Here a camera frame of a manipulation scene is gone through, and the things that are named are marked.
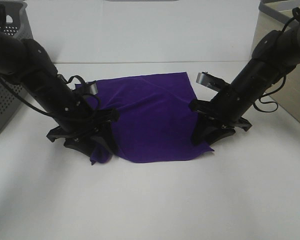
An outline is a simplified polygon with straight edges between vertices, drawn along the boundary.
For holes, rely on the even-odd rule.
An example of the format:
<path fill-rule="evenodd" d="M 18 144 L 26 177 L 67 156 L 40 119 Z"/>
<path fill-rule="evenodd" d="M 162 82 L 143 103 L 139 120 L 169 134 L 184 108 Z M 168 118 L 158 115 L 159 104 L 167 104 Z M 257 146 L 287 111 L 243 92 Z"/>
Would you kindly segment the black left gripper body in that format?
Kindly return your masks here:
<path fill-rule="evenodd" d="M 96 110 L 95 115 L 86 122 L 80 122 L 76 128 L 70 132 L 66 132 L 61 126 L 53 128 L 47 134 L 47 138 L 54 142 L 56 139 L 86 139 L 93 135 L 95 128 L 105 123 L 113 123 L 119 120 L 119 112 L 112 109 Z"/>

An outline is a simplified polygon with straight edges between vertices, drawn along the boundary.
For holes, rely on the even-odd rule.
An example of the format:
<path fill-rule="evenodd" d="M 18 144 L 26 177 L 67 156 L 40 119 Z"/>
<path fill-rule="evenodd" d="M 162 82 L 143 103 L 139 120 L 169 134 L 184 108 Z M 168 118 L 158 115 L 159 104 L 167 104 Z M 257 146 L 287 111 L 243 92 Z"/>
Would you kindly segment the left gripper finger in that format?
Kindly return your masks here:
<path fill-rule="evenodd" d="M 95 150 L 96 142 L 89 138 L 66 138 L 63 145 L 68 149 L 72 149 L 86 155 L 90 159 Z"/>
<path fill-rule="evenodd" d="M 107 163 L 114 155 L 118 154 L 119 147 L 115 141 L 110 122 L 96 127 L 90 139 L 95 142 L 93 152 L 90 155 L 91 163 Z"/>

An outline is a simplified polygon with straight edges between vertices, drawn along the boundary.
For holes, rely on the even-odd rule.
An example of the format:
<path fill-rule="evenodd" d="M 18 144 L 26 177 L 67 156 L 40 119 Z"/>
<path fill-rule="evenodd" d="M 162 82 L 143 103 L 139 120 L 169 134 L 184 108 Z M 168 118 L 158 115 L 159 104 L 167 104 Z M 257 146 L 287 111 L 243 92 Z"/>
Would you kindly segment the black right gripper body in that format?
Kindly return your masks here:
<path fill-rule="evenodd" d="M 193 99 L 189 103 L 189 108 L 191 111 L 203 115 L 206 119 L 216 122 L 222 129 L 237 127 L 247 132 L 252 127 L 252 124 L 243 117 L 231 120 L 229 117 L 222 116 L 210 101 Z"/>

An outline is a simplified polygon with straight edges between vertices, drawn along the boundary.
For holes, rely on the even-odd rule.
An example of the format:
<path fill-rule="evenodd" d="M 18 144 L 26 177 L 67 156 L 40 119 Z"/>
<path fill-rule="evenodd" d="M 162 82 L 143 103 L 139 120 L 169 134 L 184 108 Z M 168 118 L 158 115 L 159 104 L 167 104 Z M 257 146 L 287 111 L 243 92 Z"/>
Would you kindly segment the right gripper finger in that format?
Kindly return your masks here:
<path fill-rule="evenodd" d="M 214 132 L 216 129 L 215 121 L 213 119 L 198 115 L 191 135 L 191 143 L 194 146 L 198 146 L 203 142 L 212 145 L 215 142 Z"/>
<path fill-rule="evenodd" d="M 233 128 L 209 126 L 207 128 L 207 143 L 212 145 L 221 139 L 233 136 L 235 133 Z"/>

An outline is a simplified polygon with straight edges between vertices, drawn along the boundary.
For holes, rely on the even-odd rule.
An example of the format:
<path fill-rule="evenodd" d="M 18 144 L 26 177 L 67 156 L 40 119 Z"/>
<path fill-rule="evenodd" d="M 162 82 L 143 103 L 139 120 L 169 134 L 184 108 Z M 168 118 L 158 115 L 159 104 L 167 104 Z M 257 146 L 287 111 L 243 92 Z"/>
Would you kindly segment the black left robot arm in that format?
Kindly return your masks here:
<path fill-rule="evenodd" d="M 39 104 L 36 111 L 57 122 L 47 138 L 64 139 L 64 146 L 105 163 L 119 147 L 111 124 L 119 119 L 114 108 L 102 109 L 95 81 L 86 82 L 76 75 L 80 87 L 69 88 L 70 79 L 59 74 L 46 50 L 34 39 L 20 39 L 7 32 L 7 16 L 21 21 L 26 4 L 0 1 L 0 83 L 9 92 L 22 86 Z"/>

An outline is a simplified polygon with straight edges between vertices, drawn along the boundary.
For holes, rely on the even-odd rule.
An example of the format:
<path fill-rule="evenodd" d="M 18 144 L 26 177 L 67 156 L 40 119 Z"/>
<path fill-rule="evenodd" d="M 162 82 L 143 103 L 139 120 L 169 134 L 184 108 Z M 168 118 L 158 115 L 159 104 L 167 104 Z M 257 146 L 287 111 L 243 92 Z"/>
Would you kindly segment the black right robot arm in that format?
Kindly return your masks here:
<path fill-rule="evenodd" d="M 255 47 L 250 61 L 237 77 L 227 83 L 207 72 L 197 75 L 197 83 L 212 89 L 217 94 L 210 100 L 194 99 L 189 108 L 198 113 L 191 142 L 209 145 L 235 134 L 235 128 L 248 131 L 251 123 L 243 114 L 255 106 L 256 100 L 279 80 L 300 64 L 300 10 L 294 8 L 289 23 L 298 24 L 290 29 L 272 30 Z"/>

